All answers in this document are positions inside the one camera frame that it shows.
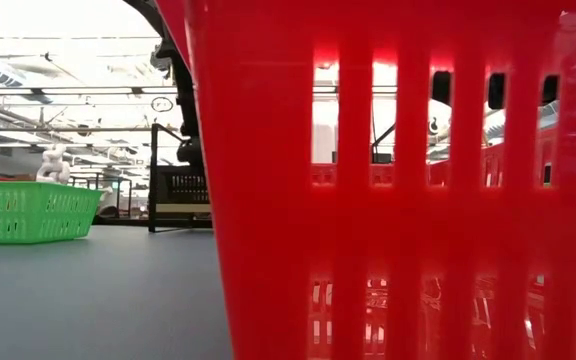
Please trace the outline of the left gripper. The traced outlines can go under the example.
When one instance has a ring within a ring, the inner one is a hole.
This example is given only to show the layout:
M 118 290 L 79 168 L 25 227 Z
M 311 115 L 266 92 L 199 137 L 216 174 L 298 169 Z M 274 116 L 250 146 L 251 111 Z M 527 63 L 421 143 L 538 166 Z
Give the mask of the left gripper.
M 203 168 L 203 153 L 194 98 L 193 79 L 179 53 L 173 53 L 171 62 L 178 93 L 177 103 L 181 108 L 183 118 L 180 132 L 183 136 L 189 137 L 189 140 L 179 146 L 177 157 L 180 162 L 188 162 L 191 167 Z

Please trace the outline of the black plastic basket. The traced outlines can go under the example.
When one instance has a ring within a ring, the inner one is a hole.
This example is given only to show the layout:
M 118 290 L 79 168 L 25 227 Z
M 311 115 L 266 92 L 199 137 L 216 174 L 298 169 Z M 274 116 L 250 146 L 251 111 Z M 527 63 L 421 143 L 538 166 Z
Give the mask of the black plastic basket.
M 191 166 L 158 166 L 157 202 L 161 204 L 209 204 L 204 171 Z

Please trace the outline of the red plastic basket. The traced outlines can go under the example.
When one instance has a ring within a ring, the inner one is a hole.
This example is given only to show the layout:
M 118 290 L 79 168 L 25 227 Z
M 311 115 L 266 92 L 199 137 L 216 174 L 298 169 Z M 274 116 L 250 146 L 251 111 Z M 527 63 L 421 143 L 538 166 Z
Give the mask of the red plastic basket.
M 576 360 L 576 0 L 157 5 L 188 47 L 236 359 Z

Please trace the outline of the green plastic basket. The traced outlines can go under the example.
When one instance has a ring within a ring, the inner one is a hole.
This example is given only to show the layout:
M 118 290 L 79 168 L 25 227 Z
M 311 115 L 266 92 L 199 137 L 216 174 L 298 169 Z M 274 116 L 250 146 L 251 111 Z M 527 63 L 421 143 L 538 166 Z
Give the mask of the green plastic basket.
M 68 185 L 0 181 L 0 244 L 83 238 L 102 193 Z

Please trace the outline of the long ceiling light strip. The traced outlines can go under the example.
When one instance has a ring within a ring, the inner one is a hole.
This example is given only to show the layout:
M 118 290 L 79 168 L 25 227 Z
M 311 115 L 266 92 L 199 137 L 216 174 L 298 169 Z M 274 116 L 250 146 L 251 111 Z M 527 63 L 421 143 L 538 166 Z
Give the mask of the long ceiling light strip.
M 0 96 L 33 96 L 33 95 L 142 95 L 142 94 L 175 94 L 172 86 L 132 86 L 132 87 L 0 87 Z

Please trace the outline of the wooden shelf with black frame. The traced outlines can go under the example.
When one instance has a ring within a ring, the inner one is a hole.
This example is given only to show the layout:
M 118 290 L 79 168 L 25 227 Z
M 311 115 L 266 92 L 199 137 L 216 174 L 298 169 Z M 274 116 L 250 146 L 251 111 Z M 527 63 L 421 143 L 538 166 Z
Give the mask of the wooden shelf with black frame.
M 372 185 L 385 186 L 393 181 L 391 169 L 393 156 L 381 153 L 379 148 L 386 138 L 394 134 L 394 128 L 384 130 L 371 143 L 371 166 L 369 180 Z M 161 204 L 157 202 L 157 167 L 158 166 L 190 166 L 190 165 L 159 165 L 154 158 L 150 160 L 150 180 L 148 195 L 148 210 L 150 212 L 150 226 L 148 229 L 154 232 L 157 218 L 189 218 L 209 219 L 211 203 L 209 204 Z

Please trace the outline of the black table frame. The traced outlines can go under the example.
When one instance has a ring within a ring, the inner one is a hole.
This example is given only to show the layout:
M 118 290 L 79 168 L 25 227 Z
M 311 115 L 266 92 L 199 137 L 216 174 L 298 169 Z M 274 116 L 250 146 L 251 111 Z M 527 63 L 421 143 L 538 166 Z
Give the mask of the black table frame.
M 114 217 L 100 217 L 95 216 L 92 222 L 93 225 L 105 226 L 135 226 L 135 227 L 149 227 L 149 219 L 132 219 L 132 218 L 114 218 Z M 211 219 L 189 219 L 189 218 L 157 218 L 155 220 L 156 228 L 211 228 Z

